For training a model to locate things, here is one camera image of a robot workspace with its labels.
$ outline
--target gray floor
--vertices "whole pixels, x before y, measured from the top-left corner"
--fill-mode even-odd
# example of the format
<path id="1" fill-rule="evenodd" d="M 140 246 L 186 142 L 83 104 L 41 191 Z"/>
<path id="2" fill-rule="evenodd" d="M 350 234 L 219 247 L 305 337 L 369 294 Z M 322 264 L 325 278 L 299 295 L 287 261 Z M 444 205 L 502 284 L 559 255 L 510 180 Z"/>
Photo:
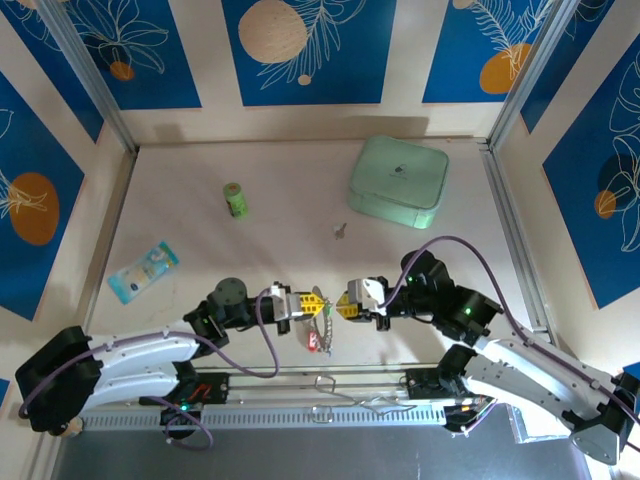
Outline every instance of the gray floor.
<path id="1" fill-rule="evenodd" d="M 55 479 L 426 480 L 589 479 L 567 440 L 516 445 L 499 407 L 468 438 L 439 427 L 214 432 L 206 453 L 157 432 L 85 432 L 65 441 Z M 203 441 L 201 434 L 193 441 Z"/>

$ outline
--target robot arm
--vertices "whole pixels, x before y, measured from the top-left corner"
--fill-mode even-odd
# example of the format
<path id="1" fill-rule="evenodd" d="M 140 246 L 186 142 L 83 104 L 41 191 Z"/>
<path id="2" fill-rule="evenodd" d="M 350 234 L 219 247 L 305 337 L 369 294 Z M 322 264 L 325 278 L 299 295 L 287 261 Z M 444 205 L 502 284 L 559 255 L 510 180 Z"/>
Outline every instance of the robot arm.
<path id="1" fill-rule="evenodd" d="M 403 269 L 414 254 L 402 260 Z M 388 331 L 392 318 L 429 315 L 433 327 L 457 342 L 438 365 L 445 388 L 455 392 L 461 385 L 474 394 L 541 407 L 571 431 L 582 452 L 617 463 L 634 421 L 611 397 L 633 411 L 637 379 L 626 373 L 613 378 L 514 326 L 500 305 L 455 285 L 428 251 L 410 267 L 405 281 L 394 296 L 383 277 L 353 280 L 336 309 L 347 320 L 375 321 L 378 331 Z M 421 383 L 415 377 L 408 381 Z"/>
<path id="2" fill-rule="evenodd" d="M 291 330 L 291 320 L 312 318 L 324 306 L 315 294 L 292 293 L 278 283 L 260 300 L 262 323 L 275 324 L 279 335 Z M 27 405 L 32 429 L 60 434 L 80 412 L 104 403 L 152 396 L 176 403 L 188 398 L 198 385 L 191 360 L 214 351 L 197 337 L 224 347 L 229 343 L 227 329 L 246 330 L 259 323 L 257 303 L 258 297 L 247 297 L 241 280 L 228 278 L 196 309 L 160 328 L 102 336 L 88 336 L 80 327 L 62 330 L 16 372 L 25 402 L 36 393 Z M 46 381 L 67 362 L 72 365 Z"/>
<path id="3" fill-rule="evenodd" d="M 535 404 L 556 416 L 585 454 L 616 464 L 633 427 L 640 381 L 626 373 L 611 377 L 539 340 L 506 305 L 503 310 L 455 285 L 425 248 L 402 260 L 406 285 L 389 288 L 383 277 L 353 280 L 337 310 L 347 320 L 375 321 L 379 331 L 388 331 L 393 318 L 430 316 L 428 323 L 456 342 L 438 364 L 439 388 L 452 396 L 466 390 Z M 283 335 L 291 320 L 312 318 L 324 306 L 311 292 L 292 293 L 277 283 L 249 298 L 244 283 L 229 278 L 192 312 L 159 329 L 90 337 L 69 327 L 16 372 L 27 418 L 33 430 L 57 435 L 80 412 L 104 403 L 156 396 L 180 405 L 199 388 L 191 360 L 219 352 L 229 343 L 227 329 L 275 324 Z M 419 386 L 432 383 L 432 374 L 407 371 L 410 398 L 419 398 Z"/>

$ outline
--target green plastic container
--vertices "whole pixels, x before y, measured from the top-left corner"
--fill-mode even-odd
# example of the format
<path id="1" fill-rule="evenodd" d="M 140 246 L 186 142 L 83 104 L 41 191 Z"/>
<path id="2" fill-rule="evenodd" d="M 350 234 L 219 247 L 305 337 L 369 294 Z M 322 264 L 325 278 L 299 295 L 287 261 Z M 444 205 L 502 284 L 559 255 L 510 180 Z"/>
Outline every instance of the green plastic container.
<path id="1" fill-rule="evenodd" d="M 349 206 L 367 215 L 427 228 L 442 201 L 449 157 L 390 137 L 368 139 L 349 182 Z"/>

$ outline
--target orange circle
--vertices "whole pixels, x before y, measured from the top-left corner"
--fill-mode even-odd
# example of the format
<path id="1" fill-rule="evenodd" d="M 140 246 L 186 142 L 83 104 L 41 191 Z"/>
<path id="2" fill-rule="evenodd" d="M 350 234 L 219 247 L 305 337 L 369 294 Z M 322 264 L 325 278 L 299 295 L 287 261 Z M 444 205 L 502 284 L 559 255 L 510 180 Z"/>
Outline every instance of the orange circle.
<path id="1" fill-rule="evenodd" d="M 124 62 L 113 62 L 109 67 L 109 71 L 111 72 L 111 75 L 121 82 L 128 82 L 129 80 L 133 80 L 133 77 L 136 76 L 131 65 Z"/>
<path id="2" fill-rule="evenodd" d="M 609 190 L 603 190 L 596 196 L 596 213 L 605 220 L 616 213 L 616 196 Z"/>
<path id="3" fill-rule="evenodd" d="M 35 246 L 49 243 L 60 219 L 58 194 L 49 179 L 39 173 L 23 173 L 11 184 L 9 197 L 15 201 L 9 215 L 18 236 Z"/>
<path id="4" fill-rule="evenodd" d="M 501 94 L 511 90 L 518 72 L 529 55 L 531 45 L 519 43 L 496 53 L 480 72 L 480 88 L 486 93 Z"/>

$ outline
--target green cylindrical container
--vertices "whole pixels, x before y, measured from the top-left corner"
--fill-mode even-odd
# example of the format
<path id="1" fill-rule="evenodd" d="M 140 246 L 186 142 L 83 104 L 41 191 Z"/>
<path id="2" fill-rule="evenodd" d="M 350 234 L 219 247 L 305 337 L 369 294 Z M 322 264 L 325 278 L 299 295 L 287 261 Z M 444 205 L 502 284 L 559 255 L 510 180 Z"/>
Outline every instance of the green cylindrical container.
<path id="1" fill-rule="evenodd" d="M 244 217 L 249 212 L 249 209 L 247 208 L 247 202 L 244 199 L 240 184 L 227 183 L 223 191 L 231 216 L 235 218 Z"/>

